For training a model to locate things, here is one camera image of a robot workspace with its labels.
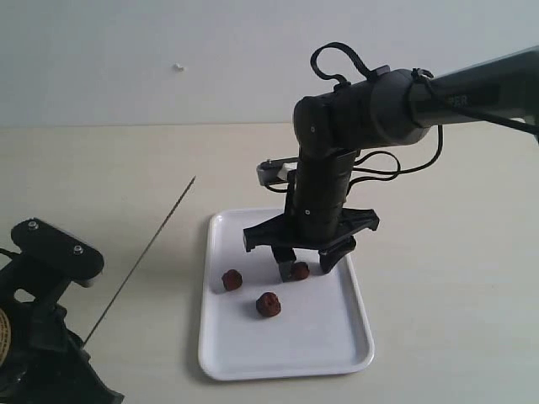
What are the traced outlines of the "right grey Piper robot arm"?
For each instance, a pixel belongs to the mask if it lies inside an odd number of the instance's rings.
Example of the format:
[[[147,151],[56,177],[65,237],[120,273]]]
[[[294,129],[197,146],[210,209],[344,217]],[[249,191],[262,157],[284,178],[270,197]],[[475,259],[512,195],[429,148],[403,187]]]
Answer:
[[[414,68],[368,68],[336,42],[363,76],[351,83],[332,75],[334,89],[306,96],[292,121],[296,157],[262,162],[259,182],[286,195],[283,212],[243,232],[245,249],[270,247],[280,277],[291,278],[296,250],[315,250],[324,273],[355,249],[357,232],[378,227],[373,210],[344,203],[356,184],[352,173],[376,152],[419,142],[432,127],[485,121],[538,132],[538,49],[531,47],[435,77]]]

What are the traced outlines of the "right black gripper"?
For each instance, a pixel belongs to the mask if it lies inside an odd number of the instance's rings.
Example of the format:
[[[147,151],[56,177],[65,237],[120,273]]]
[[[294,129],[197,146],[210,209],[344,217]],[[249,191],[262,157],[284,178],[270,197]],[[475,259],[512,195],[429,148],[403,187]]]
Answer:
[[[343,208],[338,214],[319,212],[277,215],[243,230],[245,249],[270,246],[281,280],[291,280],[295,263],[292,248],[317,250],[320,269],[329,274],[334,266],[356,247],[354,235],[365,229],[375,231],[380,219],[374,210]]]

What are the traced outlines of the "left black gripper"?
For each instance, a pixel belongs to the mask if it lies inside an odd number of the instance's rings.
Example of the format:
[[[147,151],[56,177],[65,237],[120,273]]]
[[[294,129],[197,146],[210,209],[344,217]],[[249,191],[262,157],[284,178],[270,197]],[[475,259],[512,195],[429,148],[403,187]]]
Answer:
[[[121,403],[99,378],[59,304],[72,278],[25,253],[1,253],[1,401]]]

